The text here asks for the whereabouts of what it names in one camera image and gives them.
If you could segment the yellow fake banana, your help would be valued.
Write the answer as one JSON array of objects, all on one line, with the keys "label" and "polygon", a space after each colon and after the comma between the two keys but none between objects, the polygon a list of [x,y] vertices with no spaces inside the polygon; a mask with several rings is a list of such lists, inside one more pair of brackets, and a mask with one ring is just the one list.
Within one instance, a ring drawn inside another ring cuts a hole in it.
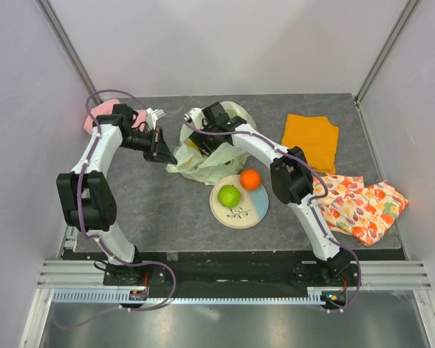
[{"label": "yellow fake banana", "polygon": [[188,140],[187,145],[192,147],[192,148],[199,149],[199,147],[190,139]]}]

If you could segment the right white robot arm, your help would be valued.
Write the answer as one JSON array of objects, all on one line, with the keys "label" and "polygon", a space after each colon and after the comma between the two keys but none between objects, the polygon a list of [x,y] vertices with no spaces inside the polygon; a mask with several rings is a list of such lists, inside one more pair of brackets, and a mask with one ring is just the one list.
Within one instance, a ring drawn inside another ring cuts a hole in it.
[{"label": "right white robot arm", "polygon": [[191,109],[183,121],[191,130],[191,140],[205,154],[228,143],[269,168],[273,193],[295,213],[310,240],[319,280],[329,286],[340,281],[347,268],[346,249],[322,216],[317,199],[327,196],[328,187],[307,164],[304,152],[271,141],[239,116],[230,117],[220,102]]}]

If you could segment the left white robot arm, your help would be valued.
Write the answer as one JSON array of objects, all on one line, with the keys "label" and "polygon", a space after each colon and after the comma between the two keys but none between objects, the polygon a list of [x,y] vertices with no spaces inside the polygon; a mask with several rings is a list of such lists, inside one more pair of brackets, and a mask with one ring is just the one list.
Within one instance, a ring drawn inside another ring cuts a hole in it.
[{"label": "left white robot arm", "polygon": [[147,162],[175,164],[157,121],[161,109],[147,109],[145,117],[127,104],[115,104],[105,115],[90,115],[91,139],[83,156],[68,173],[57,176],[56,185],[66,224],[77,228],[84,239],[94,241],[129,285],[144,279],[137,248],[117,223],[117,203],[106,179],[119,148],[142,152]]}]

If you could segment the fake orange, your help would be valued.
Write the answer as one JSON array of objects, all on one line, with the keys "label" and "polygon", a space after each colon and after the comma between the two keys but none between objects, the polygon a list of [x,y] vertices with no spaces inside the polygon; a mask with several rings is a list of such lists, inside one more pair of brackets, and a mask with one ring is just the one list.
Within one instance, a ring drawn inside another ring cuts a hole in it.
[{"label": "fake orange", "polygon": [[241,172],[239,182],[243,189],[255,191],[261,185],[261,176],[255,169],[246,169]]}]

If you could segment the green fake apple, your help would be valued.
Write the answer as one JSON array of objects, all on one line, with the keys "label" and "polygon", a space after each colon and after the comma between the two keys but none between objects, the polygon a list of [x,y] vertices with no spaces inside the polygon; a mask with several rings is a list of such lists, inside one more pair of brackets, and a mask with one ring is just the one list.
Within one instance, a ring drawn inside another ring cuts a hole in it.
[{"label": "green fake apple", "polygon": [[241,201],[241,192],[232,185],[224,185],[217,193],[218,202],[229,209],[236,207]]}]

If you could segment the light green plastic bag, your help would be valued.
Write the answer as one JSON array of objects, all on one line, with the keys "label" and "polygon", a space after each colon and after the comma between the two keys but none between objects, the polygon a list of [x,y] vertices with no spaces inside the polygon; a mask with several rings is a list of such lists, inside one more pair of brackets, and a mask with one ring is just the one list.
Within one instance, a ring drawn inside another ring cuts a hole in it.
[{"label": "light green plastic bag", "polygon": [[177,164],[167,165],[166,171],[181,174],[184,178],[214,186],[221,179],[237,174],[243,169],[249,153],[225,142],[210,156],[204,156],[198,149],[187,145],[192,130],[183,125],[179,146],[174,150]]}]

